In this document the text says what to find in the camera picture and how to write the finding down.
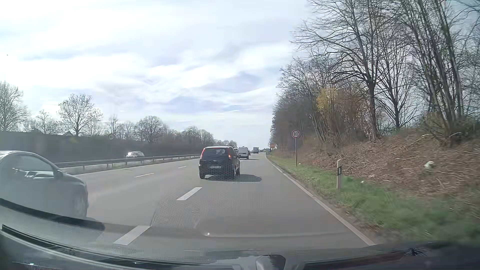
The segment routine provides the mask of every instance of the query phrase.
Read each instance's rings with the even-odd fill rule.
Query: yellow foliage
[[[322,88],[317,96],[317,109],[326,110],[335,102],[337,90],[333,87]]]

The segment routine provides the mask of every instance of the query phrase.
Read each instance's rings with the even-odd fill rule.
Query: windshield
[[[480,243],[479,16],[480,0],[6,1],[0,224],[168,261]]]

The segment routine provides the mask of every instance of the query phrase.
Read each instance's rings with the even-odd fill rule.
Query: white van
[[[240,159],[245,159],[245,158],[249,159],[248,158],[248,147],[246,147],[246,146],[239,147],[238,155],[239,155]]]

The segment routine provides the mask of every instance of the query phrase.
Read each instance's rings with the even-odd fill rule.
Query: car roof
[[[207,146],[205,147],[205,149],[209,149],[209,148],[229,148],[231,146],[223,146],[223,145],[219,145],[219,146]]]
[[[27,151],[18,151],[18,150],[0,150],[0,154],[2,155],[8,155],[11,153],[29,153],[32,154],[32,152],[27,152]]]
[[[35,154],[27,151],[18,151],[18,150],[0,150],[0,159],[12,153],[26,153],[26,154]]]

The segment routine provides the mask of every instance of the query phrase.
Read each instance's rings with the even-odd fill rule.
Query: highway lane
[[[125,242],[128,246],[155,246],[158,228],[194,229],[216,248],[366,245],[273,167],[264,154],[241,160],[241,175],[234,181],[224,176],[200,179],[198,160],[79,177],[89,190],[88,217],[143,226],[143,233]],[[115,239],[116,234],[102,241]],[[184,244],[190,249],[206,247],[204,240]]]

